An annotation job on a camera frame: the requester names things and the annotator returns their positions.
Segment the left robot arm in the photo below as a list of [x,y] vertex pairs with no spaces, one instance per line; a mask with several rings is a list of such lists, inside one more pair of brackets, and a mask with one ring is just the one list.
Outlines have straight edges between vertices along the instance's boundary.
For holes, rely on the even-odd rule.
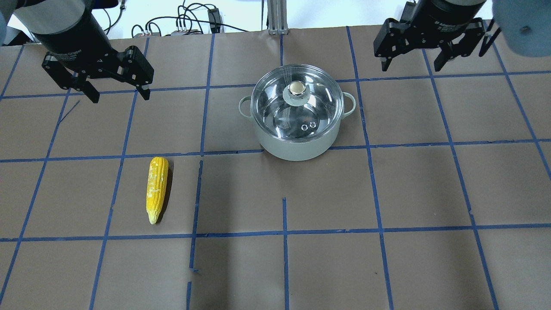
[[149,100],[153,67],[136,46],[114,49],[93,7],[92,0],[3,0],[1,37],[15,15],[47,49],[41,65],[63,90],[82,92],[97,103],[100,94],[90,80],[111,78],[134,86]]

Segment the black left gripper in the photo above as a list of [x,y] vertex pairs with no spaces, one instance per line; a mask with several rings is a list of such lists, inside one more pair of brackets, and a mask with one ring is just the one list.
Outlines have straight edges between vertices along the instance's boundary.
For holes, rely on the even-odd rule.
[[112,78],[150,100],[153,67],[136,46],[114,49],[91,9],[35,9],[33,21],[33,34],[47,49],[42,66],[58,86],[80,87],[98,104],[100,94],[89,79]]

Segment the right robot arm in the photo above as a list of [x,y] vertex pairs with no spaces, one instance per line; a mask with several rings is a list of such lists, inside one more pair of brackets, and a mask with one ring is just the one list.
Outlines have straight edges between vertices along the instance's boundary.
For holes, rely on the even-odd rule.
[[433,62],[439,72],[447,62],[486,54],[499,35],[508,47],[525,57],[550,55],[550,11],[548,0],[494,0],[492,19],[485,26],[477,14],[483,0],[408,1],[399,20],[388,18],[373,42],[374,56],[387,71],[399,55],[418,49],[440,49]]

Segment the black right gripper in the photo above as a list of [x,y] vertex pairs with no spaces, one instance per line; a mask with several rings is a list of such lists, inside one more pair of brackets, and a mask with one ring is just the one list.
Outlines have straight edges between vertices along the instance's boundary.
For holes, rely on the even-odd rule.
[[470,55],[485,33],[476,15],[484,0],[408,1],[401,18],[388,18],[374,39],[374,56],[387,72],[391,58],[415,49],[441,51],[433,62],[436,72],[452,58]]

